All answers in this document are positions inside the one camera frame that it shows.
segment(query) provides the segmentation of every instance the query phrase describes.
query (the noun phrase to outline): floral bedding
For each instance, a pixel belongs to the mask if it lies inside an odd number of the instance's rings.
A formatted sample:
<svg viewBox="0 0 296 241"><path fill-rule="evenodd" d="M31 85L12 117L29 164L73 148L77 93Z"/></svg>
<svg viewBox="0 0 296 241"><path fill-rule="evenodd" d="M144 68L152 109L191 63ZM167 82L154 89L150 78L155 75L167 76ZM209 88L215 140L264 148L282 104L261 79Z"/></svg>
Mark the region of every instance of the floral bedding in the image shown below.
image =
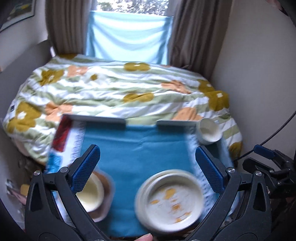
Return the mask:
<svg viewBox="0 0 296 241"><path fill-rule="evenodd" d="M125 118L138 125L212 118L219 122L233 158L242 147L227 93L216 91L200 74L168 65L55 56L21 85L3 126L45 165L64 113Z"/></svg>

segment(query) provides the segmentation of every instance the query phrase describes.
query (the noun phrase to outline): tree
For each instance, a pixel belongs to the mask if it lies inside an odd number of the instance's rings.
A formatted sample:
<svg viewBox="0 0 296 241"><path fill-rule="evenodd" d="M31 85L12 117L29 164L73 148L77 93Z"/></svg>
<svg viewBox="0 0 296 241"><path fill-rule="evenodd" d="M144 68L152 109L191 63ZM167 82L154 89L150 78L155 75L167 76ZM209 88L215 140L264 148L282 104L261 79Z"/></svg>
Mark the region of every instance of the tree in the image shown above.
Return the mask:
<svg viewBox="0 0 296 241"><path fill-rule="evenodd" d="M97 0L103 11L165 15L169 0Z"/></svg>

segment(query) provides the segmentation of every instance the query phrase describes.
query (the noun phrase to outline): blue fabric covering window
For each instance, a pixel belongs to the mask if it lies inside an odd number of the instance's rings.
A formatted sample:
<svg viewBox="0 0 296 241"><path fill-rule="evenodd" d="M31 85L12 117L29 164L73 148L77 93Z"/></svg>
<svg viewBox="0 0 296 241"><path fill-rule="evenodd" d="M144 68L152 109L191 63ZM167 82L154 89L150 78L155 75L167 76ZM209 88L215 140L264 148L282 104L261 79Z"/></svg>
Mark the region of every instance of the blue fabric covering window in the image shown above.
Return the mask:
<svg viewBox="0 0 296 241"><path fill-rule="evenodd" d="M106 60L167 64L173 17L91 11L86 55Z"/></svg>

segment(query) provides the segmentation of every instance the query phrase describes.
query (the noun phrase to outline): framed picture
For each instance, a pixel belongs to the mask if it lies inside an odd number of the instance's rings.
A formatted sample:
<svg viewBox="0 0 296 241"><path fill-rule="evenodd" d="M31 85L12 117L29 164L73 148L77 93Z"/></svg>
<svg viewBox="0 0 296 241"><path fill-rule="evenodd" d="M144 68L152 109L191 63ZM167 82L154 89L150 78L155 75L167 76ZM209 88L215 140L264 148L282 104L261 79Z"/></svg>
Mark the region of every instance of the framed picture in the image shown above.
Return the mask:
<svg viewBox="0 0 296 241"><path fill-rule="evenodd" d="M6 22L0 29L0 32L19 21L33 17L35 14L35 3L36 0L20 0L10 12Z"/></svg>

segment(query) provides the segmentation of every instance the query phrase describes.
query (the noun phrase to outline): metal bolt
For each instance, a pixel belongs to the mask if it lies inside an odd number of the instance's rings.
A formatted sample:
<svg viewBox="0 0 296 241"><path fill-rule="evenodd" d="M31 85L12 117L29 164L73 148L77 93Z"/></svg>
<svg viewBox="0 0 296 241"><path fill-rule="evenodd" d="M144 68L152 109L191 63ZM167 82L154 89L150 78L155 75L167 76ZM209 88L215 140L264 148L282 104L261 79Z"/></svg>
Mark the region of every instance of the metal bolt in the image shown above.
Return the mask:
<svg viewBox="0 0 296 241"><path fill-rule="evenodd" d="M229 167L229 168L227 168L227 171L228 171L229 173L235 173L235 169L234 169L233 167Z"/></svg>
<svg viewBox="0 0 296 241"><path fill-rule="evenodd" d="M39 170L37 170L37 171L34 172L34 176L38 176L39 174L40 174L40 171Z"/></svg>
<svg viewBox="0 0 296 241"><path fill-rule="evenodd" d="M260 171L256 171L255 174L256 174L256 176L258 176L258 177L261 177L261 176L262 176L262 173L261 173Z"/></svg>
<svg viewBox="0 0 296 241"><path fill-rule="evenodd" d="M59 171L62 172L62 173L65 173L66 171L68 171L68 168L67 167L62 167Z"/></svg>

